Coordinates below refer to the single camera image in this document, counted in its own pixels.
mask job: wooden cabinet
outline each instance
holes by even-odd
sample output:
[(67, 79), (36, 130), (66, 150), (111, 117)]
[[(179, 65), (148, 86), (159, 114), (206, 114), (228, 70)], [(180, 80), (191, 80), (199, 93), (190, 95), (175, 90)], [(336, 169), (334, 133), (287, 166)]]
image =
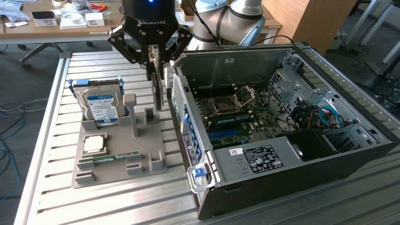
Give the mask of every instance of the wooden cabinet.
[[(263, 5), (283, 25), (278, 34), (287, 35), (295, 42), (306, 41), (324, 54), (356, 1), (263, 0)], [(284, 37), (275, 39), (275, 43), (288, 42)]]

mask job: blue hard drive label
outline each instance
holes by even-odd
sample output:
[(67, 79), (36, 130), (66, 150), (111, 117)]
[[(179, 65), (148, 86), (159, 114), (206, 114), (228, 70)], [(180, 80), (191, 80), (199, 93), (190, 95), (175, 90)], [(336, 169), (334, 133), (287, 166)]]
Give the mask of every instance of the blue hard drive label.
[(111, 125), (119, 119), (118, 109), (112, 105), (112, 95), (90, 96), (90, 109), (100, 126)]
[(283, 167), (282, 160), (271, 145), (244, 150), (243, 153), (254, 173), (266, 172)]

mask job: white box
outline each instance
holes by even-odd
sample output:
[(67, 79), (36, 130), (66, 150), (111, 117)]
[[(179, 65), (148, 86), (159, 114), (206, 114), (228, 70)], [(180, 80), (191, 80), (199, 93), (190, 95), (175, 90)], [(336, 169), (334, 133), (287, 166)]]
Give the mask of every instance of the white box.
[(55, 26), (58, 25), (56, 16), (54, 12), (32, 12), (36, 26)]
[(86, 22), (88, 27), (104, 26), (103, 13), (87, 13)]
[(78, 28), (87, 28), (87, 23), (83, 21), (80, 23), (74, 23), (68, 19), (62, 18), (62, 23), (60, 23), (60, 28), (62, 30), (68, 30), (68, 29), (78, 29)]

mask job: hard drive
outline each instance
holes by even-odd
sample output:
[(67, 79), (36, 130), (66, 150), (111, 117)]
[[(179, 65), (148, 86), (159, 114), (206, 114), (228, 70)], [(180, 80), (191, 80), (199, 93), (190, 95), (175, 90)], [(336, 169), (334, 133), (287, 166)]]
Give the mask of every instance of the hard drive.
[(119, 117), (127, 115), (123, 104), (123, 80), (70, 80), (70, 89), (80, 104), (86, 120), (95, 120), (99, 127), (119, 124)]

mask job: robotiq logo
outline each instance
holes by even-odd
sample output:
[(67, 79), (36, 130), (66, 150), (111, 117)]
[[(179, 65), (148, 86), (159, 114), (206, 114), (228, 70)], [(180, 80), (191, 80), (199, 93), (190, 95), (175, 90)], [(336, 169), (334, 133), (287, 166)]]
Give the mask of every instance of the robotiq logo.
[(138, 21), (138, 26), (140, 27), (142, 25), (160, 25), (160, 24), (166, 24), (166, 20), (162, 21), (156, 21), (156, 22), (146, 22), (146, 21)]

